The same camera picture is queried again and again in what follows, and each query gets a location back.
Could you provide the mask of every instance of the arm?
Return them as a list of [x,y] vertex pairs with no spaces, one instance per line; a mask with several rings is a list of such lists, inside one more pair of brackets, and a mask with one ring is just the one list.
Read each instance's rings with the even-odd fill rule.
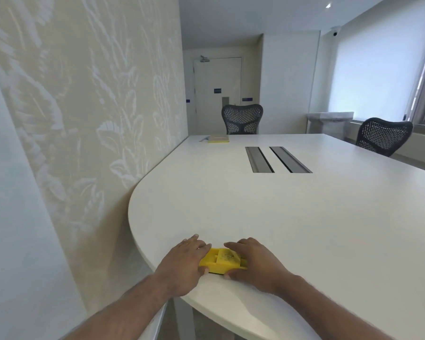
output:
[[208,273],[198,264],[210,249],[211,245],[198,240],[198,235],[183,240],[164,257],[154,274],[93,315],[65,340],[138,339],[170,298],[187,295]]
[[253,238],[226,247],[247,259],[248,270],[231,270],[225,279],[242,281],[289,303],[323,340],[392,340],[379,329],[330,300],[300,276],[289,272]]

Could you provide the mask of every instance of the hand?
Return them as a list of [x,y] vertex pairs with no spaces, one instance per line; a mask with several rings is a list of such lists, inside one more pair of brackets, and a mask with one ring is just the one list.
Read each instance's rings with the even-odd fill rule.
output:
[[187,295],[197,286],[200,277],[209,272],[198,264],[210,249],[211,244],[198,240],[195,234],[173,247],[162,259],[154,275],[167,289],[168,298]]
[[269,249],[254,238],[227,242],[224,246],[247,259],[247,270],[230,270],[225,273],[225,279],[242,281],[255,286],[260,291],[277,295],[279,287],[286,279],[294,276]]

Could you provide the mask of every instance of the person's left hand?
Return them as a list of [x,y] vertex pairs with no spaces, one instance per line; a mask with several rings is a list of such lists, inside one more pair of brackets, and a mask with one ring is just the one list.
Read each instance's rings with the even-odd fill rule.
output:
[[198,240],[195,234],[173,247],[162,259],[154,275],[168,289],[170,298],[187,295],[197,286],[200,277],[209,272],[198,264],[210,249],[211,244]]

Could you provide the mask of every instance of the table power slot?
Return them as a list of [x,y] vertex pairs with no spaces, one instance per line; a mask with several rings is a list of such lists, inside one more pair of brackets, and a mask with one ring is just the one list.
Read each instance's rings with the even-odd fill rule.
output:
[[298,159],[294,157],[284,147],[270,147],[271,150],[276,154],[284,166],[292,173],[311,173],[312,171],[303,165]]
[[246,147],[246,152],[254,173],[274,172],[259,147]]

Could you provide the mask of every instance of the yellow book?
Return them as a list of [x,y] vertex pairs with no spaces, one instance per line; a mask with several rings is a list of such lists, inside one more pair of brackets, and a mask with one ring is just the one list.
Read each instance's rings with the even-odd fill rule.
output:
[[247,260],[228,248],[211,248],[200,261],[199,266],[206,266],[211,273],[225,274],[234,268],[247,269]]
[[208,143],[228,143],[230,138],[228,135],[210,135],[208,137]]

